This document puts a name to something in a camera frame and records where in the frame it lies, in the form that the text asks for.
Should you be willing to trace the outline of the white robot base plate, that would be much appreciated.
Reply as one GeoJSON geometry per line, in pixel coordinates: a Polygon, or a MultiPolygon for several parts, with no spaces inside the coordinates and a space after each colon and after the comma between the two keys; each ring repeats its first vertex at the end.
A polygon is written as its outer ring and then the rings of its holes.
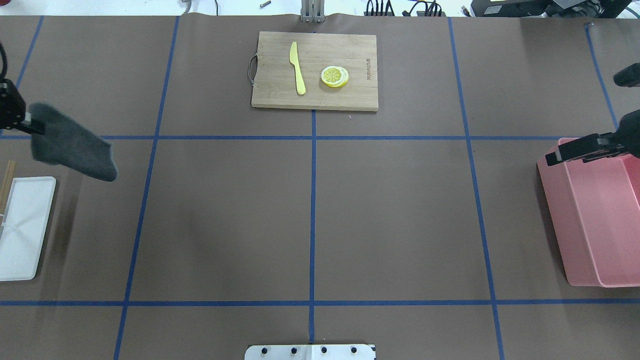
{"type": "Polygon", "coordinates": [[[245,360],[376,360],[370,344],[277,344],[252,345],[245,360]]]}

